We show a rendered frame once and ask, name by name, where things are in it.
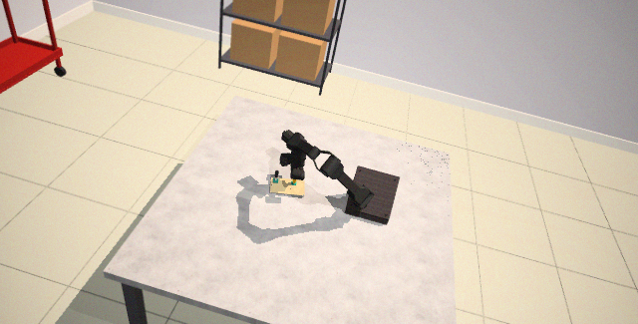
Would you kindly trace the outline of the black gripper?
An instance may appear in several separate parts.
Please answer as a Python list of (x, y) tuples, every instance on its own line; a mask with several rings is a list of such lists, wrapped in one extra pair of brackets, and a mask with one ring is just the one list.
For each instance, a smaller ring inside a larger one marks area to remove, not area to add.
[(294, 165), (291, 167), (290, 178), (304, 180), (305, 171), (303, 167), (305, 166), (306, 155), (301, 157), (298, 156), (294, 151), (291, 151), (291, 153), (293, 154)]

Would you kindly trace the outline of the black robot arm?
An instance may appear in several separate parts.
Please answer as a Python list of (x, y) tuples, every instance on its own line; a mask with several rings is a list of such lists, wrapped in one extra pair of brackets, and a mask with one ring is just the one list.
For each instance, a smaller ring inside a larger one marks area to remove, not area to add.
[[(294, 134), (290, 130), (287, 130), (282, 133), (281, 140), (287, 143), (287, 148), (294, 151), (298, 156), (302, 157), (307, 155), (310, 157), (313, 160), (315, 167), (326, 177), (329, 176), (332, 179), (340, 181), (348, 189), (347, 193), (352, 198), (351, 200), (353, 201), (353, 204), (362, 209), (367, 207), (374, 194), (366, 186), (361, 185), (356, 181), (353, 182), (344, 173), (344, 166), (340, 163), (340, 160), (336, 156), (328, 151), (321, 151), (316, 146), (311, 146), (304, 138), (305, 137), (298, 132)], [(320, 167), (321, 170), (318, 168), (315, 161), (320, 154), (331, 155), (322, 164)], [(282, 166), (288, 166), (289, 164), (290, 166), (293, 166), (293, 154), (281, 154), (280, 164)]]

